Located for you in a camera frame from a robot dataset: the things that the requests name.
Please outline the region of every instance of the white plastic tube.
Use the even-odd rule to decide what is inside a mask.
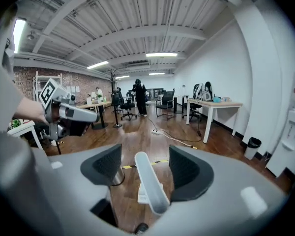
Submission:
[[[146,190],[149,207],[156,215],[163,215],[166,212],[170,202],[160,186],[160,182],[151,166],[148,155],[145,152],[136,153],[134,160],[136,162],[141,184]]]

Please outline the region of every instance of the person in black clothing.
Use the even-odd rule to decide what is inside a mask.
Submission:
[[[136,93],[139,116],[144,115],[144,117],[147,117],[146,87],[143,85],[143,83],[141,83],[139,79],[136,79],[136,82],[133,85],[132,91]]]

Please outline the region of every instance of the stand base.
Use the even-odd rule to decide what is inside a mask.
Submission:
[[[104,126],[105,126],[105,127],[103,127],[101,123],[98,123],[98,124],[93,125],[92,129],[93,129],[93,130],[98,130],[98,129],[106,128],[106,127],[108,126],[108,123],[105,122],[105,123],[104,123]]]
[[[120,128],[120,127],[122,127],[122,124],[115,124],[114,126],[113,126],[113,128]]]

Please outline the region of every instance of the brick wall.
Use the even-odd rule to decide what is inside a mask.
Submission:
[[[36,67],[14,67],[14,80],[15,85],[19,88],[23,94],[33,99],[33,77],[36,75],[57,76],[62,74],[62,85],[66,86],[79,86],[80,92],[76,93],[76,103],[83,104],[86,101],[87,94],[95,91],[96,87],[99,87],[107,100],[111,97],[111,84],[108,80],[95,78],[89,75],[83,75],[78,73],[64,72],[59,70],[36,68]]]

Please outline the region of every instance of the black pants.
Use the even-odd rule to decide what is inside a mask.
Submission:
[[[141,115],[147,114],[146,100],[144,97],[137,97],[137,107],[139,110],[139,114],[141,114]]]

